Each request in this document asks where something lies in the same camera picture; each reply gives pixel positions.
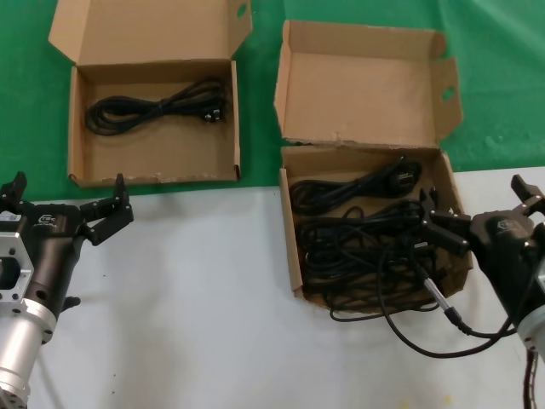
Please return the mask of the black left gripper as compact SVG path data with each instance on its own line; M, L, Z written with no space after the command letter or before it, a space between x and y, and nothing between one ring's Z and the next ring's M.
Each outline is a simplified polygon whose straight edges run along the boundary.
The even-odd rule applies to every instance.
M25 298L58 317L84 237L93 246L100 245L127 227L134 220L134 212L121 173L117 174L110 198L79 208L23 201L26 186L24 172L17 172L12 181L1 186L1 212L20 213L25 218L21 236L33 266Z

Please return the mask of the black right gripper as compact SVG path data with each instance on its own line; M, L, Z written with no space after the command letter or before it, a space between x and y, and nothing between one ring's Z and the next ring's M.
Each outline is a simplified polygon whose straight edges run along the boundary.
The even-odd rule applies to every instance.
M512 177L511 188L520 201L517 207L478 214L473 220L438 210L437 190L422 189L421 232L428 243L455 256L465 256L470 248L511 323L518 326L544 305L544 290L536 282L544 263L544 224L530 219L535 213L544 215L544 193L519 174Z

